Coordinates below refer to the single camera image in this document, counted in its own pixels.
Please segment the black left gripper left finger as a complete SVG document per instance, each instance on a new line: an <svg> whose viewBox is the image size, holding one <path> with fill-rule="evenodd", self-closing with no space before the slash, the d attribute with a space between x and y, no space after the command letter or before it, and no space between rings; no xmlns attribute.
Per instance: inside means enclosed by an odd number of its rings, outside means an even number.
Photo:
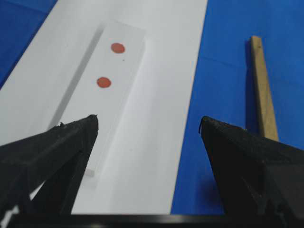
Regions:
<svg viewBox="0 0 304 228"><path fill-rule="evenodd" d="M96 115L0 148L0 213L70 214L98 133Z"/></svg>

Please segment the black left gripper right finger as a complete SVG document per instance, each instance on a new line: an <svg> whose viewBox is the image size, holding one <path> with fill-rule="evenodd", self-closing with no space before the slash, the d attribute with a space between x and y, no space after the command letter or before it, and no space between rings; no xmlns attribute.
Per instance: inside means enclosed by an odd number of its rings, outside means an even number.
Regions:
<svg viewBox="0 0 304 228"><path fill-rule="evenodd" d="M301 228L304 152L204 116L199 125L226 228Z"/></svg>

